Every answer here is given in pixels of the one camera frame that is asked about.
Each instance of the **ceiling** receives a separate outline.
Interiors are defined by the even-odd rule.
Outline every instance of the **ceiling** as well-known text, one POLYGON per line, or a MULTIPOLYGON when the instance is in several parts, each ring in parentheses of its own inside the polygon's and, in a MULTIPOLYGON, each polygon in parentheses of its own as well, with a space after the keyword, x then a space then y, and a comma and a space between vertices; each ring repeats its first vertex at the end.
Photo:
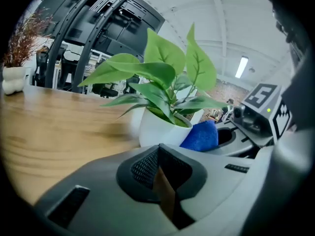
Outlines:
POLYGON ((144 1, 166 19, 159 35, 183 50, 186 34, 195 22, 196 41, 213 61, 219 79, 246 89, 259 82, 287 86, 291 73, 288 44, 276 29, 268 0, 144 1), (249 62, 237 79, 242 56, 247 56, 249 62))

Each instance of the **blue cloth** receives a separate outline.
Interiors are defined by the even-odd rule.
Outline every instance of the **blue cloth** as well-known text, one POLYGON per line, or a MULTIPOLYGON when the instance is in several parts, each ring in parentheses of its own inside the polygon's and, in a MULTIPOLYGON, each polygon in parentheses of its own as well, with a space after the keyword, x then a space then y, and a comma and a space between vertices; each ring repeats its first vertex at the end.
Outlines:
POLYGON ((180 147, 195 151, 208 151, 219 145, 218 130, 213 120, 207 120, 192 127, 180 147))

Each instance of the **white vase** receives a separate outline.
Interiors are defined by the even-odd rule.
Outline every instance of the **white vase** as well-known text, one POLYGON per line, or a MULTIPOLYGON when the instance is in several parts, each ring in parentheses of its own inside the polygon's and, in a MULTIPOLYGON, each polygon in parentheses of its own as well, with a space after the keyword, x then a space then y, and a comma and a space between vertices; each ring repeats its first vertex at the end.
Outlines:
POLYGON ((179 146, 192 129, 192 124, 185 117, 175 115, 188 127, 171 124, 145 109, 141 119, 139 142, 141 147, 157 145, 160 143, 179 146))
POLYGON ((20 92, 25 85, 25 67, 4 67, 2 88, 5 94, 20 92))

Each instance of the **wood grain surface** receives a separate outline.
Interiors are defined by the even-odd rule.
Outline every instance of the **wood grain surface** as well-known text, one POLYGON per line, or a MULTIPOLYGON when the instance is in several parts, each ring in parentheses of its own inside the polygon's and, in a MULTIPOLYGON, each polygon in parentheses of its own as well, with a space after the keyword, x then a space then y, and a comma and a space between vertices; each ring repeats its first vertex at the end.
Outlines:
POLYGON ((96 96, 26 86, 1 96, 1 157, 17 193, 30 204, 85 163, 139 147, 128 106, 100 107, 96 96))

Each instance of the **person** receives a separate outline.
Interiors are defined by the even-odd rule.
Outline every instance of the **person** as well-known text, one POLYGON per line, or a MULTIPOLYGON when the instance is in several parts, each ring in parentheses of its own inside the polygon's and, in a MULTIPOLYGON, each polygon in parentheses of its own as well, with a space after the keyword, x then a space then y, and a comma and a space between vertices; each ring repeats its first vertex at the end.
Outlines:
POLYGON ((227 101, 228 105, 226 107, 222 108, 223 114, 222 114, 220 120, 218 121, 218 123, 230 119, 230 117, 231 117, 231 115, 233 113, 233 103, 234 103, 233 99, 229 99, 227 101))

